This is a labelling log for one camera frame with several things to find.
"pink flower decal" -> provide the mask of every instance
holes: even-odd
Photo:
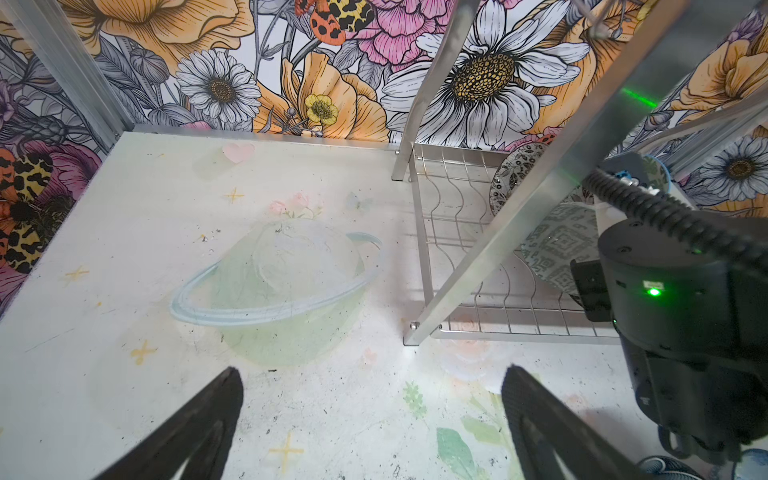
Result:
[[[305,194],[299,192],[291,197],[289,205],[291,210],[301,210],[310,205],[310,199]]]
[[[288,212],[288,208],[283,202],[275,200],[270,204],[270,212],[272,212],[275,215],[282,215]]]

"decorative plate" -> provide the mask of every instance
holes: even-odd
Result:
[[[578,295],[571,260],[600,258],[594,210],[579,203],[557,205],[528,235],[520,250],[523,260],[542,280],[569,295]]]
[[[488,195],[491,212],[494,215],[497,215],[504,204],[507,203],[507,199],[512,195],[512,192],[528,175],[528,172],[531,171],[548,146],[549,144],[543,142],[521,145],[509,154],[509,157],[498,167],[491,182],[491,193]],[[592,205],[594,204],[594,197],[580,185],[563,199],[563,203],[568,202],[581,202]]]

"green leaf illustration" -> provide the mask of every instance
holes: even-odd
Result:
[[[467,432],[475,436],[478,442],[490,443],[491,445],[502,444],[502,434],[493,425],[489,425],[469,415],[462,417],[462,425],[467,429]]]
[[[478,468],[462,436],[453,429],[437,429],[437,456],[462,480],[475,480]]]
[[[402,390],[402,399],[406,401],[408,410],[417,419],[423,418],[426,415],[427,408],[424,406],[424,398],[419,391],[419,386],[415,383],[406,382],[406,387]]]

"floral wallpaper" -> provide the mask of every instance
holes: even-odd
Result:
[[[58,0],[138,123],[399,142],[456,0]],[[418,141],[509,151],[549,143],[656,0],[608,8],[606,38],[569,0],[484,0]],[[748,97],[768,78],[753,12],[616,152]],[[678,179],[700,207],[768,217],[768,129]],[[107,153],[0,15],[0,309]],[[680,140],[655,152],[672,154]]]
[[[0,34],[8,28],[0,15]],[[18,36],[0,35],[0,313],[106,157],[67,95]]]
[[[742,20],[618,150],[748,97],[768,81],[768,18],[754,11]],[[768,129],[764,125],[729,144],[685,178],[678,178],[701,209],[732,217],[768,217]],[[664,160],[683,139],[658,152]]]
[[[392,142],[455,4],[58,1],[136,122]],[[568,0],[484,0],[419,141],[503,150],[562,126],[646,14],[616,2],[595,40]]]

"wall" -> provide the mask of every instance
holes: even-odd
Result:
[[[254,1],[59,3],[137,122],[399,141],[455,0],[352,1],[355,15],[348,0]],[[504,150],[561,126],[631,40],[639,3],[617,3],[621,32],[594,41],[565,0],[488,0],[419,140]],[[313,30],[326,8],[357,31]]]
[[[3,35],[9,29],[14,35]],[[0,15],[0,313],[107,153]]]

